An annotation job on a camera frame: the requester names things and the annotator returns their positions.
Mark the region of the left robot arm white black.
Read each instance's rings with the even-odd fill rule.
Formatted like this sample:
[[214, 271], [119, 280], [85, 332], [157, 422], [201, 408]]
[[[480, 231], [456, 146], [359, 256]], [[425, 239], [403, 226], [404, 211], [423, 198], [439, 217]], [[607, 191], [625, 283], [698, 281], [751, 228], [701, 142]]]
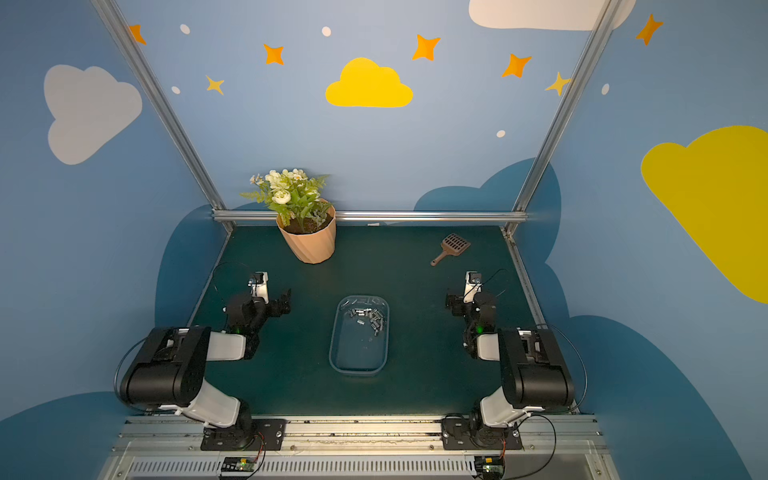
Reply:
[[142, 341], [117, 389], [122, 402], [171, 411], [203, 425], [202, 451], [278, 451], [286, 421], [255, 420], [248, 403], [214, 387], [208, 364], [253, 358], [260, 331], [271, 318], [291, 311], [291, 292], [269, 300], [244, 293], [227, 306], [223, 332], [210, 326], [156, 327]]

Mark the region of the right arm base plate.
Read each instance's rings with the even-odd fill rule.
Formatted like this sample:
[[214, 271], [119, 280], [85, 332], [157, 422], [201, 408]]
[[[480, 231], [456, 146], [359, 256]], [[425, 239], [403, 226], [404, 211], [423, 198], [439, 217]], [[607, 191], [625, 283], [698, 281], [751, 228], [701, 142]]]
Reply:
[[475, 417], [448, 415], [441, 419], [445, 450], [521, 450], [520, 434], [512, 428], [486, 426]]

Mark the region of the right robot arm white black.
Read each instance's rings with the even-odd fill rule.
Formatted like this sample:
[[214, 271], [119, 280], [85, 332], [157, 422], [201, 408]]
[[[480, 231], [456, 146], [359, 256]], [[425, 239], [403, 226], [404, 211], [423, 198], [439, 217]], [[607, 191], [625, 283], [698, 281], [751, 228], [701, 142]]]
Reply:
[[441, 421], [446, 450], [520, 450], [519, 427], [534, 413], [569, 407], [572, 377], [548, 329], [503, 329], [496, 326], [496, 296], [448, 294], [446, 308], [465, 321], [463, 347], [473, 359], [499, 365], [500, 386], [476, 401], [467, 416]]

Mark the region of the clear plastic storage box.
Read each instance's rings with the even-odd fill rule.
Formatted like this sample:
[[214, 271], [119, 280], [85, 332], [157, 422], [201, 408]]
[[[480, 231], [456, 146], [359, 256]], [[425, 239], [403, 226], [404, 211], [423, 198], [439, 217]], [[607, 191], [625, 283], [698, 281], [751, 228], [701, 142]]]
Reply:
[[[355, 323], [347, 316], [352, 308], [375, 308], [386, 317], [383, 331], [374, 336], [369, 326]], [[368, 377], [377, 375], [386, 365], [389, 348], [390, 308], [385, 299], [374, 295], [349, 295], [337, 305], [333, 324], [329, 363], [340, 374]]]

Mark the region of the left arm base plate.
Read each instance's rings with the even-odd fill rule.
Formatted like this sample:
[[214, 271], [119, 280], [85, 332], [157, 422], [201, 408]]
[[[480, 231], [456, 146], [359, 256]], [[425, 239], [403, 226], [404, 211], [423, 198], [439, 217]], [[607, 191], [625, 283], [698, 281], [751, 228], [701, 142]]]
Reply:
[[279, 451], [285, 438], [287, 420], [251, 419], [244, 427], [206, 427], [200, 445], [202, 451]]

